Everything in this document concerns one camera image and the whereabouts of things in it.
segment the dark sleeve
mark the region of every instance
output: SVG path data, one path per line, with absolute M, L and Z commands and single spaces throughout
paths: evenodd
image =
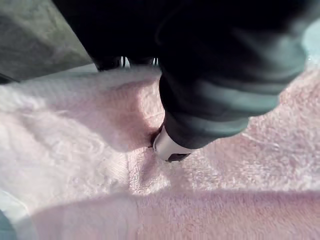
M 159 35 L 159 89 L 168 134 L 197 149 L 277 106 L 304 70 L 302 40 L 320 1 L 197 1 L 183 11 Z

